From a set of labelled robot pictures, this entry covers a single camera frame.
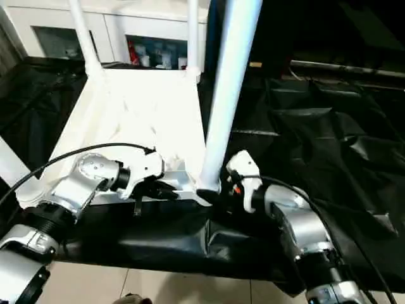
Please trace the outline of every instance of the white cabinet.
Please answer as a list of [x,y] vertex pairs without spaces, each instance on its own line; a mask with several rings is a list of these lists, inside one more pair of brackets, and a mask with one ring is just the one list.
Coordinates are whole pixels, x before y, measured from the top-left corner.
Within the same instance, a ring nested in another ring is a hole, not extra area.
[[[69,11],[9,7],[8,14],[29,56],[78,58],[81,50]],[[85,13],[98,57],[114,61],[104,16]]]
[[[80,58],[68,0],[3,0],[3,3],[29,56]],[[199,0],[201,71],[209,4],[210,0]],[[151,67],[174,69],[187,60],[187,0],[81,0],[81,5],[101,62],[133,63],[134,57],[139,57],[147,59]]]
[[[174,46],[176,54],[171,54],[175,57],[174,61],[177,61],[177,58],[187,57],[187,21],[115,15],[106,15],[105,19],[116,61],[130,63],[128,44],[135,44],[136,47],[137,42],[141,45],[161,44],[163,49]],[[201,71],[204,71],[206,29],[206,23],[199,23],[198,62]]]

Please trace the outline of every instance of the black plastic sheet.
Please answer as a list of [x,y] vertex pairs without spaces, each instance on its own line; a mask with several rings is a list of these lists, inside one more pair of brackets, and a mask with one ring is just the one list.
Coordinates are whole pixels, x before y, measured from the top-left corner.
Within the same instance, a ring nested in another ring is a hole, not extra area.
[[[49,158],[85,80],[82,63],[63,60],[25,62],[0,80],[0,128],[7,126],[0,134],[29,168]],[[205,129],[211,92],[212,80],[203,77]],[[307,191],[362,283],[381,289],[353,235],[400,292],[405,291],[403,101],[399,91],[246,77],[226,156],[227,161],[247,149],[263,175]],[[300,292],[277,227],[258,215],[222,209],[232,203],[224,200],[216,208],[191,201],[143,203],[140,217],[130,203],[90,206],[58,258],[264,279],[288,293]],[[10,204],[0,206],[2,219],[17,209]]]

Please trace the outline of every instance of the tile floor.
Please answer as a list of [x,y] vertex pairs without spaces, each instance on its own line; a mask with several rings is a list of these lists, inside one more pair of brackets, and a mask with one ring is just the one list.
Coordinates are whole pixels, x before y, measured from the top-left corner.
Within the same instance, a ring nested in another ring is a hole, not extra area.
[[[112,304],[127,293],[154,304],[305,304],[304,294],[290,298],[270,282],[198,274],[54,263],[38,304]],[[384,294],[375,293],[381,304]],[[396,294],[405,304],[405,294]]]

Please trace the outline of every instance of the cable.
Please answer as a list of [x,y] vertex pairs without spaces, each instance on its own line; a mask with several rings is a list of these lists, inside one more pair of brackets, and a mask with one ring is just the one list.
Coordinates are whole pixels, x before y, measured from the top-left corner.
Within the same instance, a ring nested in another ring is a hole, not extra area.
[[[328,234],[330,236],[330,239],[332,240],[333,245],[335,245],[336,250],[338,251],[340,256],[342,258],[344,257],[342,248],[340,247],[339,243],[337,242],[337,240],[336,240],[335,236],[333,235],[331,229],[329,228],[328,224],[323,220],[323,217],[321,216],[319,208],[314,204],[314,202],[310,198],[307,198],[307,197],[303,196],[302,193],[299,190],[297,190],[296,188],[294,188],[290,184],[288,184],[286,182],[283,182],[282,180],[275,179],[273,177],[262,176],[262,175],[243,175],[243,176],[241,176],[241,179],[252,179],[252,178],[260,178],[260,179],[264,179],[264,180],[273,182],[273,183],[278,184],[280,186],[284,186],[287,189],[289,189],[289,190],[293,191],[294,193],[296,193],[297,195],[299,195],[300,197],[304,198],[304,200],[306,200],[308,202],[310,207],[314,210],[314,212],[322,220],[323,225],[325,226],[325,229],[327,230],[327,232],[328,232]],[[364,257],[364,259],[366,260],[368,265],[373,269],[373,271],[376,273],[377,277],[381,281],[382,286],[383,286],[383,290],[384,290],[385,294],[387,295],[387,298],[390,301],[390,304],[397,304],[397,302],[396,302],[396,300],[394,298],[394,295],[392,294],[392,291],[390,290],[387,282],[383,278],[383,276],[382,276],[381,272],[378,270],[377,266],[373,263],[371,258],[366,254],[365,250],[359,244],[358,240],[354,236],[351,236],[351,237],[353,238],[354,244],[356,244],[356,246],[358,247],[359,251],[361,252],[362,256]],[[372,302],[372,304],[375,304],[377,302],[374,299],[373,295],[369,291],[366,291],[365,289],[363,289],[363,291],[364,291],[365,295],[367,296],[367,298]]]
[[292,71],[291,66],[289,67],[289,71],[290,71],[291,75],[292,75],[295,79],[297,79],[297,80],[299,80],[299,81],[303,81],[303,79],[302,79],[300,76],[298,76],[297,74],[295,74],[295,73]]
[[130,144],[127,142],[111,142],[111,143],[107,143],[107,144],[95,144],[93,146],[88,146],[88,147],[84,147],[84,148],[80,148],[80,149],[76,149],[70,152],[67,152],[65,154],[59,155],[55,158],[53,158],[52,160],[49,160],[47,163],[45,163],[44,165],[36,168],[35,170],[31,171],[30,173],[28,173],[26,176],[22,177],[18,182],[15,183],[15,185],[13,187],[11,187],[6,194],[0,199],[0,206],[4,203],[4,201],[7,199],[7,197],[9,195],[11,195],[13,192],[15,192],[24,182],[26,182],[27,180],[29,180],[31,177],[33,177],[36,173],[40,172],[41,170],[44,170],[45,168],[49,167],[50,165],[53,165],[54,163],[60,161],[60,160],[64,160],[65,158],[68,158],[70,156],[73,155],[77,155],[79,153],[82,152],[86,152],[89,150],[93,150],[93,149],[98,149],[98,148],[104,148],[104,147],[115,147],[115,146],[125,146],[125,147],[132,147],[132,148],[137,148],[137,149],[143,149],[146,153],[151,153],[153,151],[155,151],[154,149],[150,149],[144,146],[141,146],[139,144]]

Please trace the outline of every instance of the white metal pole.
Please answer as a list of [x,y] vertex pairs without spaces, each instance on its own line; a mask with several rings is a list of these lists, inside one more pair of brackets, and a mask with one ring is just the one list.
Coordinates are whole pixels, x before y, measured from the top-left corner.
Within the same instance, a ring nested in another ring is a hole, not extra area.
[[187,73],[196,77],[199,82],[198,65],[198,0],[188,1],[188,40],[187,40]]
[[220,190],[220,170],[261,5],[262,0],[227,1],[200,189]]
[[[22,177],[30,173],[27,166],[0,136],[0,177],[9,185],[14,186]],[[44,188],[39,180],[31,177],[16,190],[17,200],[22,208],[35,206],[42,196]]]
[[86,26],[80,0],[69,0],[69,3],[70,12],[75,22],[76,34],[85,60],[86,74],[89,77],[90,75],[100,74],[103,68],[97,58],[89,29]]

